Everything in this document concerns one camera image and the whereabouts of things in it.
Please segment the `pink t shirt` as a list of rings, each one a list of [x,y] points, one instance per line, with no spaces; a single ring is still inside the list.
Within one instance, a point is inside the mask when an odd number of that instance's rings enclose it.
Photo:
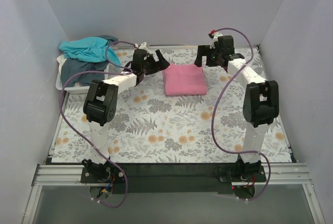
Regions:
[[[170,64],[162,71],[166,96],[206,95],[203,67],[195,64]]]

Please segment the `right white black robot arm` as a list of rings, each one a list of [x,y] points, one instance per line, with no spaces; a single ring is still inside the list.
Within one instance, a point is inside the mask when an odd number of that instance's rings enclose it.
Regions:
[[[236,152],[237,161],[221,170],[227,181],[247,181],[260,173],[261,150],[268,127],[279,115],[279,92],[276,81],[268,81],[248,66],[242,54],[235,53],[234,39],[218,32],[209,34],[210,45],[199,45],[195,65],[206,57],[209,67],[222,67],[245,89],[243,116],[247,122],[244,150]]]

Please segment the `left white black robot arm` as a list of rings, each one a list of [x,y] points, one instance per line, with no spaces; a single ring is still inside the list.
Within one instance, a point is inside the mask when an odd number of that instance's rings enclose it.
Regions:
[[[90,128],[92,155],[82,164],[99,182],[106,182],[111,176],[107,161],[107,139],[110,122],[116,114],[118,95],[137,86],[146,75],[163,71],[170,65],[160,50],[157,49],[155,53],[157,59],[147,49],[140,47],[134,51],[133,60],[125,66],[133,73],[122,73],[103,81],[93,80],[89,86],[83,112]]]

